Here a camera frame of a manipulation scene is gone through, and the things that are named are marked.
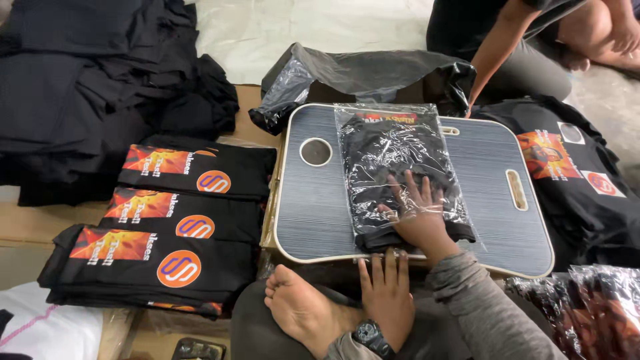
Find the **stack of folded t-shirts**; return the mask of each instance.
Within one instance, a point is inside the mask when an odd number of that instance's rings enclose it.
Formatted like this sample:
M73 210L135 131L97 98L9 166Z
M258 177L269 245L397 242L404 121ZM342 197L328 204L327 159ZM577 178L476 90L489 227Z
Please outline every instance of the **stack of folded t-shirts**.
M0 184L19 204L108 200L128 148L154 133L215 140L237 94L198 58L182 0L15 0L0 27Z
M38 282L54 304L216 318L255 280L274 149L152 136L132 145L98 227L74 225Z

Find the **pile of black clothing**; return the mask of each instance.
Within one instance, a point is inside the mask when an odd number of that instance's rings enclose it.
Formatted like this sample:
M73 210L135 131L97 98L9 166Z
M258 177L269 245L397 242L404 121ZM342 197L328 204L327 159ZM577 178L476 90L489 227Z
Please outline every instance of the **pile of black clothing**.
M275 161L275 149L183 136L132 145L100 224L53 240L47 302L228 313L255 280Z
M593 263L640 266L640 199L582 114L535 96L476 107L472 117L516 134L556 253L554 271Z
M108 200L132 143L214 140L237 94L182 0L15 0L0 27L0 184L19 205Z

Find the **watch face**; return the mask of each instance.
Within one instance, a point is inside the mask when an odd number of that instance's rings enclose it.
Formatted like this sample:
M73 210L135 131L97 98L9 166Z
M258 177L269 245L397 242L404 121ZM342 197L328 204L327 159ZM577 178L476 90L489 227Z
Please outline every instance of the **watch face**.
M369 323L363 323L358 328L358 338L360 338L362 341L370 341L377 335L378 331L373 325Z

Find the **black pants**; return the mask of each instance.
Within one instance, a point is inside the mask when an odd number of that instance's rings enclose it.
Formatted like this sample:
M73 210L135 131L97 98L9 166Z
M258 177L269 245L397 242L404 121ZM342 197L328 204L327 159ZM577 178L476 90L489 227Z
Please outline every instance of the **black pants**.
M231 353L234 360L313 360L301 343L286 335L264 305L265 281L249 285L236 302L231 320ZM323 286L316 288L336 304L356 306L356 302ZM471 357L457 321L447 308L437 304L428 291L414 292L415 322L409 338L396 359L466 360ZM547 335L551 328L531 303L509 296Z

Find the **white fabric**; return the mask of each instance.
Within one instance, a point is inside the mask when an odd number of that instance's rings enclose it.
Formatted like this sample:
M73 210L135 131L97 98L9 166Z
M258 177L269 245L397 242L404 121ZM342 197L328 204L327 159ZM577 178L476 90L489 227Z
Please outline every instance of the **white fabric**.
M0 338L0 345L5 342L0 352L25 354L34 360L95 360L102 310L52 306L45 303L48 294L35 282L0 291L0 309L13 314Z
M196 0L198 55L260 84L294 42L327 53L426 49L433 0Z

